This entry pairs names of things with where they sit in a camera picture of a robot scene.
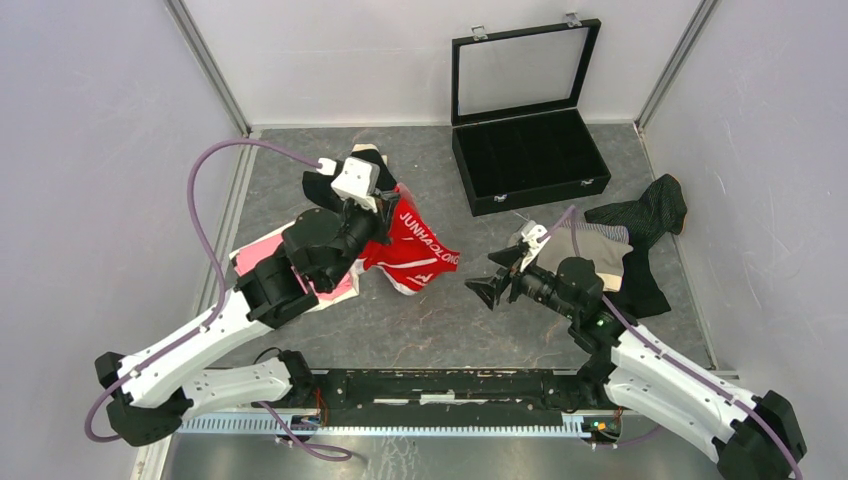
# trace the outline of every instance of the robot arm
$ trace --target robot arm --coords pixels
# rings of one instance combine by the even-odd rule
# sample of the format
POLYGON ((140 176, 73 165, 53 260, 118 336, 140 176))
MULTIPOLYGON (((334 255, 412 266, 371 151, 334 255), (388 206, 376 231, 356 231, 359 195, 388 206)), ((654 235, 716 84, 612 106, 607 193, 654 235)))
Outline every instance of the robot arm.
MULTIPOLYGON (((335 171, 332 160, 321 163, 319 172, 335 171)), ((316 306, 315 291, 333 291, 368 242, 387 241, 398 195, 375 190, 378 174, 376 165, 345 160, 332 182, 344 201, 342 212, 313 208, 299 215, 282 232, 280 247, 239 277, 211 323, 204 325, 214 307, 139 352, 108 352, 95 361, 104 388, 125 379, 106 409, 124 440, 146 445, 192 417, 239 404, 284 398, 302 403, 313 380, 299 353, 282 352, 241 368, 206 368, 316 306)))
POLYGON ((797 462, 806 445, 790 403, 773 391, 760 398, 719 379, 615 310, 590 260, 566 258, 557 272, 536 266, 545 234, 528 223, 517 245, 489 255, 503 268, 466 286, 491 309, 510 287, 510 303, 525 295, 569 319, 569 334, 591 355, 578 372, 589 398, 654 420, 701 450, 725 478, 786 478, 792 468, 756 417, 797 462))

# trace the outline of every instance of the red garment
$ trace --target red garment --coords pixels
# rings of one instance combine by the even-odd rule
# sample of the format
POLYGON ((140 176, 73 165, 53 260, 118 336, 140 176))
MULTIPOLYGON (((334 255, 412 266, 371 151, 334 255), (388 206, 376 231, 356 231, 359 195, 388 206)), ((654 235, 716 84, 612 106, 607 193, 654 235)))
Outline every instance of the red garment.
POLYGON ((369 242, 359 259, 364 270, 380 268, 398 291, 413 295, 442 273, 455 272, 459 252, 439 243, 404 189, 400 185, 395 188, 401 199, 389 229, 392 243, 369 242))

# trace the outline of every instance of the black base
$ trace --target black base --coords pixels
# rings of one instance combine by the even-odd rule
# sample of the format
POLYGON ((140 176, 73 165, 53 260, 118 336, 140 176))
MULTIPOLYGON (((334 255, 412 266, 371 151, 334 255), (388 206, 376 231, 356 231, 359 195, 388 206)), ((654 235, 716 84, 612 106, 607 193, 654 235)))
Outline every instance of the black base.
MULTIPOLYGON (((124 355, 119 353, 106 352, 94 361, 97 379, 103 388, 109 388, 118 380, 122 358, 124 355)), ((185 397, 182 388, 156 408, 133 407, 130 405, 132 396, 121 389, 113 392, 112 398, 106 406, 109 425, 133 447, 149 445, 176 432, 182 425, 182 415, 194 403, 185 397)))
MULTIPOLYGON (((580 376, 547 369, 333 369, 326 373, 315 372, 314 378, 329 410, 328 425, 332 426, 558 426, 562 425, 563 412, 618 408, 605 397, 590 394, 592 389, 586 388, 586 381, 580 376), (448 391, 453 391, 457 400, 488 401, 451 405, 450 408, 445 404, 421 404, 422 394, 448 391), (407 403, 374 403, 388 399, 407 403)), ((312 396, 300 405, 292 405, 285 399, 271 405, 316 408, 316 398, 312 396)))
POLYGON ((474 216, 597 195, 610 180, 576 109, 458 127, 453 152, 474 216))

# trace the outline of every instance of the gray cloth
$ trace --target gray cloth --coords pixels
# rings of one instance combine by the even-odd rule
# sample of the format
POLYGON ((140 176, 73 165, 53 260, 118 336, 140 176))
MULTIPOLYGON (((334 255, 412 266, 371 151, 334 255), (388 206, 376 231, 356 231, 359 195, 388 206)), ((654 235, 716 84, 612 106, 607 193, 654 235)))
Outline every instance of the gray cloth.
MULTIPOLYGON (((595 273, 604 281, 604 291, 617 292, 621 289, 621 277, 624 275, 624 264, 621 259, 630 253, 633 247, 610 240, 601 232, 580 229, 577 230, 577 247, 580 249, 581 257, 595 262, 595 273)), ((568 257, 576 256, 571 240, 571 230, 562 227, 555 230, 548 243, 542 247, 542 251, 536 257, 536 265, 550 272, 556 272, 560 262, 568 257)))

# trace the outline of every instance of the white wall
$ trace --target white wall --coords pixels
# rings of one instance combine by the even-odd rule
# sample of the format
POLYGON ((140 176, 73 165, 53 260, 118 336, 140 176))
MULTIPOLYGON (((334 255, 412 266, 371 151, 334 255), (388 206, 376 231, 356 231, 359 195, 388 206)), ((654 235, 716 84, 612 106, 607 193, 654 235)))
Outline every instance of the white wall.
MULTIPOLYGON (((0 476, 128 478, 134 449, 83 434, 93 362, 189 318, 185 181, 234 131, 163 2, 2 2, 0 63, 0 476)), ((234 153, 201 172, 211 230, 234 153)))
POLYGON ((646 132, 683 184, 717 355, 793 402, 808 480, 848 478, 846 20, 839 0, 722 2, 646 132))
POLYGON ((635 118, 697 0, 187 0, 254 124, 449 124, 450 44, 562 21, 604 22, 580 111, 635 118))

